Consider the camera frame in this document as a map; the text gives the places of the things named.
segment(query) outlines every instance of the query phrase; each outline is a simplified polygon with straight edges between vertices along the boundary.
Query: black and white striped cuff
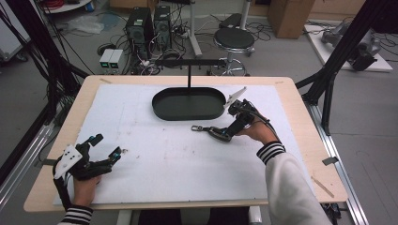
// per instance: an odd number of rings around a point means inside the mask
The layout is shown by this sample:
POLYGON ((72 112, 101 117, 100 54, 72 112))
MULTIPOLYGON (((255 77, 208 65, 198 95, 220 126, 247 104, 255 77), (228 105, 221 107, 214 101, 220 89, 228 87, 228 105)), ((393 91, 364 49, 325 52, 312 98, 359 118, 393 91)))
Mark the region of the black and white striped cuff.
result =
POLYGON ((73 204, 61 222, 88 225, 92 216, 93 210, 91 208, 73 204))
POLYGON ((266 145, 264 145, 260 150, 257 152, 257 156, 264 162, 264 164, 267 165, 267 162, 278 156, 280 153, 285 153, 286 150, 284 150, 284 146, 282 145, 281 142, 275 141, 275 142, 268 142, 266 145))

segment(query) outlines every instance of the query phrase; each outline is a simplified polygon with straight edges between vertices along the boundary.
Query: black tray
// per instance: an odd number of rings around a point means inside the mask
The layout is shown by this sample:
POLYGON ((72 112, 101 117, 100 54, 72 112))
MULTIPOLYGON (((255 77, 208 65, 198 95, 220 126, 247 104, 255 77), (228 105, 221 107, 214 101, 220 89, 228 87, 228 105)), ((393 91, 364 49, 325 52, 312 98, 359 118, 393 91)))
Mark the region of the black tray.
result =
POLYGON ((152 98, 153 112, 163 120, 208 120, 224 112, 225 96, 211 87, 171 87, 152 98))

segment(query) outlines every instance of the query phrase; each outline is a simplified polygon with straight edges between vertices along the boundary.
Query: chair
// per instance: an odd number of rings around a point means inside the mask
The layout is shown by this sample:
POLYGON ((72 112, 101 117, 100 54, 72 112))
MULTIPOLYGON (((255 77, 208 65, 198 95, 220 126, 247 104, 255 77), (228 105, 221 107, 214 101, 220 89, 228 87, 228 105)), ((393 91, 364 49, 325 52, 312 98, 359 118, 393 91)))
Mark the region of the chair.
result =
POLYGON ((233 58, 233 53, 251 53, 254 44, 254 37, 247 31, 238 28, 222 28, 214 34, 214 44, 220 49, 228 51, 225 60, 226 66, 223 69, 221 76, 229 75, 235 76, 238 71, 243 76, 250 76, 247 73, 245 66, 233 58))

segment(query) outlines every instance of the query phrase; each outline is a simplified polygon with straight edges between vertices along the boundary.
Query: wooden table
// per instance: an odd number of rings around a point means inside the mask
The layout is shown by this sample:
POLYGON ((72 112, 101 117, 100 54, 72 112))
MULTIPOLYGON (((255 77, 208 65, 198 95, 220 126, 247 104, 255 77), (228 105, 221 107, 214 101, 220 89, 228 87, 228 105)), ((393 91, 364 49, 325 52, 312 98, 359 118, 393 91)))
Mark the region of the wooden table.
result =
MULTIPOLYGON (((75 143, 80 127, 87 115, 96 92, 101 84, 170 84, 184 85, 185 76, 90 76, 85 79, 83 86, 73 103, 68 117, 59 131, 48 159, 57 159, 69 143, 75 143)), ((328 158, 313 120, 308 114, 299 91, 290 78, 281 77, 208 77, 194 76, 192 85, 273 85, 283 104, 287 120, 296 137, 305 165, 314 184, 316 198, 321 203, 342 203, 347 199, 342 181, 333 165, 325 166, 322 160, 328 158)), ((52 166, 43 166, 36 183, 33 185, 24 204, 27 212, 62 211, 62 206, 53 205, 57 195, 52 176, 52 166)), ((209 206, 237 206, 268 204, 267 200, 240 200, 218 202, 168 202, 168 203, 124 203, 97 204, 94 209, 144 209, 144 208, 180 208, 180 207, 209 207, 209 206)))

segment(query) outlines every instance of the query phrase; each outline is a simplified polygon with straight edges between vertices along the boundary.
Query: gray floor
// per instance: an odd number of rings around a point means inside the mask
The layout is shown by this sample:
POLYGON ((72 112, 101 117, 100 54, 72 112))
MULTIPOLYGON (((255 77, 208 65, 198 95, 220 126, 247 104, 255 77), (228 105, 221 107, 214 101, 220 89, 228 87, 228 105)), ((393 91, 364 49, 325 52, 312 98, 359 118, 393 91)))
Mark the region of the gray floor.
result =
MULTIPOLYGON (((67 22, 75 16, 87 14, 82 10, 57 15, 58 23, 67 22)), ((197 27, 202 32, 212 33, 217 23, 212 17, 197 18, 197 27)), ((265 18, 250 18, 248 22, 268 23, 265 18)), ((100 35, 80 37, 84 33, 73 32, 66 38, 74 50, 96 74, 101 74, 97 48, 109 42, 113 35, 122 35, 124 21, 116 27, 102 31, 100 35)), ((255 42, 255 53, 251 57, 236 55, 248 68, 252 76, 290 77, 295 82, 316 73, 321 62, 306 36, 299 39, 279 39, 270 32, 270 41, 255 42)), ((212 37, 197 36, 204 58, 225 56, 212 44, 212 37)), ((193 58, 190 43, 186 43, 184 58, 193 58)), ((67 48, 70 61, 88 71, 74 53, 67 48)), ((382 50, 385 59, 397 60, 398 56, 382 50)), ((330 117, 330 131, 339 150, 341 161, 351 179, 354 189, 370 224, 398 224, 398 64, 390 62, 394 71, 354 72, 341 70, 335 81, 330 117)), ((187 70, 165 69, 160 75, 186 75, 187 70)), ((192 74, 206 75, 206 68, 195 67, 192 74)), ((38 74, 32 60, 27 63, 11 61, 0 67, 0 162, 16 146, 46 103, 46 82, 38 74)), ((32 167, 18 185, 8 204, 0 212, 1 224, 55 224, 63 213, 30 214, 23 210, 23 202, 38 175, 39 168, 32 167)), ((186 224, 206 222, 207 209, 185 210, 186 224)), ((267 208, 262 207, 264 224, 268 223, 267 208)), ((116 211, 95 213, 92 224, 115 224, 116 211)), ((350 216, 343 212, 339 224, 353 224, 350 216)))

